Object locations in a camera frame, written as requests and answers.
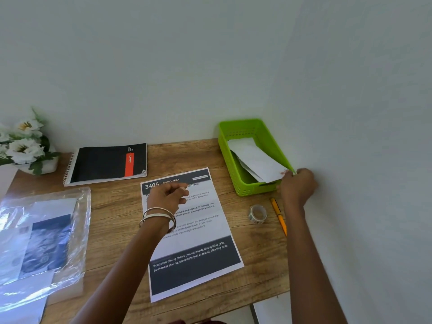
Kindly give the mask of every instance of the forearm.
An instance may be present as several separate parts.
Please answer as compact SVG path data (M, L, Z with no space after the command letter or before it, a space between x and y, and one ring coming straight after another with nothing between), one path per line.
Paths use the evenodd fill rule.
M122 323L168 220L146 220L72 323Z
M346 323L302 207L285 204L293 323Z

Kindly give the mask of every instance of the green basket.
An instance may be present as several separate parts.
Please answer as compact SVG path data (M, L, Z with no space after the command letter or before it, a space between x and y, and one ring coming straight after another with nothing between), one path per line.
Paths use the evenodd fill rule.
M219 123L219 146L230 172L235 192L239 196L264 193L276 190L280 180L260 183L241 165L237 156L230 150L228 141L252 137L256 145L278 163L293 171L288 160L280 150L273 136L261 119L231 120Z

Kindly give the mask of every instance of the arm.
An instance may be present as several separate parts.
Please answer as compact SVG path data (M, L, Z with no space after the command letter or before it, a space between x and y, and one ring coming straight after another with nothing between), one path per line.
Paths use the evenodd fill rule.
M295 176L288 171L280 185L287 226L292 322L346 324L305 220L303 206L316 187L308 169L298 170Z
M150 191L147 205L175 213L186 203L187 184L164 184ZM151 210L148 214L163 212ZM132 298L147 270L150 258L169 229L169 219L152 217L144 221L138 233L111 269L95 293L78 312L72 323L122 323Z

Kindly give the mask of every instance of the white flower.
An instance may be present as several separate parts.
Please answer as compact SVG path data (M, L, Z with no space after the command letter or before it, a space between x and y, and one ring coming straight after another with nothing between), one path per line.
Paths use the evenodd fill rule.
M7 126L4 126L3 124L0 124L0 142L9 141L9 128Z
M6 158L7 145L0 144L0 158Z
M44 155L44 150L35 140L21 139L9 144L6 155L12 157L16 164L29 164Z
M35 135L35 136L42 136L42 132L39 130L43 124L38 122L35 119L26 119L16 125L16 128L19 132L25 134L25 135Z

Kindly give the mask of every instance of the yellow pencil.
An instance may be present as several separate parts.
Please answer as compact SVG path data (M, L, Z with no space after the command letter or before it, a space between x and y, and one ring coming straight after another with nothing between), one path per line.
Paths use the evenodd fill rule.
M282 217L282 214L280 213L280 209L279 209L279 206L278 206L278 204L276 202L276 199L275 198L270 198L270 202L271 202L271 205L273 206L274 212L277 215L277 218L279 220L280 226L282 226L283 232L285 233L285 236L286 236L285 221L284 221L284 219Z

